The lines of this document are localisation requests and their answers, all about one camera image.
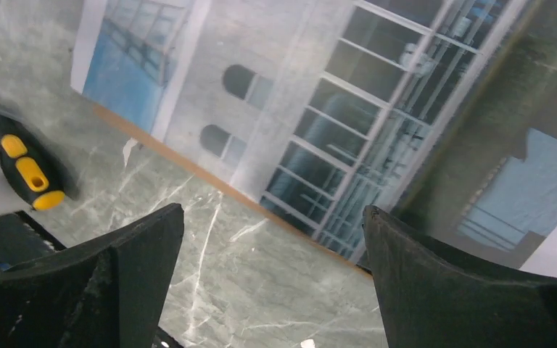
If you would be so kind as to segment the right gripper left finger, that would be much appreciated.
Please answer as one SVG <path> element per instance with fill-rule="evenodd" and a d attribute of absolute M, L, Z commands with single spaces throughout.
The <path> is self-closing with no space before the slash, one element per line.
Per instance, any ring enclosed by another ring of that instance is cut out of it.
<path fill-rule="evenodd" d="M 159 321 L 183 235 L 174 203 L 66 249 L 0 219 L 0 347 L 177 347 Z"/>

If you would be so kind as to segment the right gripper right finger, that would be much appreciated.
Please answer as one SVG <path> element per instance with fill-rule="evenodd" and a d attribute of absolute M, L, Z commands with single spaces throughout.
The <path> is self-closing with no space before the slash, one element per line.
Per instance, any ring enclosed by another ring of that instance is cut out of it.
<path fill-rule="evenodd" d="M 363 211 L 390 347 L 557 347 L 557 278 L 499 265 Z"/>

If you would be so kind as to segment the black yellow screwdriver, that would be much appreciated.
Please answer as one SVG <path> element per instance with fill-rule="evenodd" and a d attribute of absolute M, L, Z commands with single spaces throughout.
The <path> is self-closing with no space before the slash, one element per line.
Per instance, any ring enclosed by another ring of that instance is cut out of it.
<path fill-rule="evenodd" d="M 0 168 L 32 210 L 49 210 L 79 195 L 74 175 L 14 107 L 0 100 Z"/>

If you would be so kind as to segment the building photo print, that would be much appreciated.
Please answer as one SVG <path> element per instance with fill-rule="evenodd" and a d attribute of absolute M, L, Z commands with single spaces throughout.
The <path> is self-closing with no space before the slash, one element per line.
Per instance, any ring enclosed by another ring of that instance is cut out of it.
<path fill-rule="evenodd" d="M 85 1 L 71 85 L 367 266 L 376 205 L 557 277 L 557 1 Z"/>

